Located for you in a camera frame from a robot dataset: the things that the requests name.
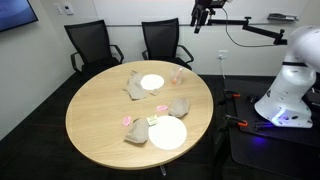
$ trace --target chair backrest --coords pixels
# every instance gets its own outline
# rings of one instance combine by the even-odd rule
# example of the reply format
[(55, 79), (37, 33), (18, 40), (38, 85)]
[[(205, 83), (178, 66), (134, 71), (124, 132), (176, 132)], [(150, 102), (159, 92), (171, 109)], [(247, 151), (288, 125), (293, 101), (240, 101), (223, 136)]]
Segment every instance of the chair backrest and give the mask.
[(149, 59), (163, 60), (176, 57), (179, 41), (178, 18), (141, 24)]
[(112, 57), (104, 20), (64, 26), (84, 63)]

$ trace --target chair armrest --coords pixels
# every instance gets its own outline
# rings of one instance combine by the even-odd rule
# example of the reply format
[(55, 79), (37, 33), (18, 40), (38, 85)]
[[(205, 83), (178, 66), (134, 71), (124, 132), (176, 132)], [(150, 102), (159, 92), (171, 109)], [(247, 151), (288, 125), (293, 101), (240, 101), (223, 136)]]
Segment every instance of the chair armrest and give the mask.
[(189, 63), (189, 62), (192, 62), (194, 60), (193, 56), (191, 55), (191, 53), (188, 51), (188, 49), (182, 45), (178, 45), (178, 47), (181, 47), (187, 54), (188, 56), (190, 57), (190, 60), (187, 61), (186, 63)]
[(117, 45), (110, 45), (110, 46), (113, 46), (117, 50), (117, 52), (119, 53), (119, 55), (121, 57), (120, 64), (122, 64), (122, 61), (123, 61), (123, 58), (124, 58), (124, 56), (122, 54), (122, 51), (120, 50), (120, 48)]
[(76, 53), (73, 53), (73, 54), (70, 55), (71, 64), (72, 64), (73, 69), (74, 69), (77, 73), (83, 75), (82, 72), (77, 68), (76, 58), (75, 58), (75, 55), (76, 55), (76, 54), (79, 54), (79, 53), (76, 52)]
[(143, 57), (144, 60), (148, 60), (149, 59), (148, 56), (147, 56), (147, 52), (148, 52), (148, 50), (145, 50), (145, 51), (142, 52), (142, 57)]

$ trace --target white robot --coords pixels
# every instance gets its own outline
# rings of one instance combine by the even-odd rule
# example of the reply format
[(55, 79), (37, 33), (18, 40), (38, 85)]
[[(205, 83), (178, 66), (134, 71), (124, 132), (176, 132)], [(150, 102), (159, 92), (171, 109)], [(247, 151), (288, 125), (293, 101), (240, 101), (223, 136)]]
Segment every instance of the white robot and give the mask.
[(255, 110), (275, 126), (311, 128), (311, 111), (302, 100), (320, 71), (320, 27), (303, 26), (288, 38), (283, 66)]

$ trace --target black cable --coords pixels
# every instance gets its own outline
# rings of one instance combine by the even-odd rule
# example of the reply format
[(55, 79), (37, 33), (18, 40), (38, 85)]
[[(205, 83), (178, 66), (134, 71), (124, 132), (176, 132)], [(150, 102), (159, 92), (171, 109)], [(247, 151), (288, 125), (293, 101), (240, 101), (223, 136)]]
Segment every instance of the black cable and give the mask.
[(242, 44), (239, 44), (239, 43), (235, 42), (235, 41), (232, 39), (232, 37), (230, 36), (229, 32), (228, 32), (228, 21), (229, 21), (228, 13), (227, 13), (227, 11), (226, 11), (224, 8), (222, 8), (222, 10), (223, 10), (224, 13), (226, 14), (226, 33), (227, 33), (227, 35), (229, 36), (230, 40), (231, 40), (234, 44), (236, 44), (236, 45), (238, 45), (238, 46), (240, 46), (240, 47), (270, 47), (270, 46), (278, 46), (278, 45), (274, 45), (274, 44), (273, 44), (273, 45), (269, 44), (269, 45), (248, 46), (248, 45), (242, 45)]

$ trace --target round wooden table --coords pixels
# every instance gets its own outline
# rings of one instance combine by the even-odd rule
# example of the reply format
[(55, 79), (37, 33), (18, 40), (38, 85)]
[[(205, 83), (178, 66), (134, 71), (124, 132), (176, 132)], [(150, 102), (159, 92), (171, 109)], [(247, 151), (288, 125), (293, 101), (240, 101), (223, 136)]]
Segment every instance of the round wooden table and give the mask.
[[(171, 83), (171, 69), (176, 64), (163, 61), (136, 61), (118, 65), (93, 77), (71, 100), (66, 114), (66, 129), (73, 145), (92, 161), (115, 169), (137, 170), (163, 165), (190, 150), (207, 130), (213, 114), (213, 98), (204, 81), (194, 72), (183, 69), (182, 84)], [(132, 70), (143, 75), (164, 78), (160, 93), (131, 100), (126, 88)], [(125, 116), (132, 120), (152, 115), (159, 105), (170, 105), (173, 98), (190, 102), (189, 113), (182, 118), (187, 129), (186, 141), (174, 150), (162, 150), (148, 140), (133, 144), (124, 140), (132, 127), (123, 126)]]

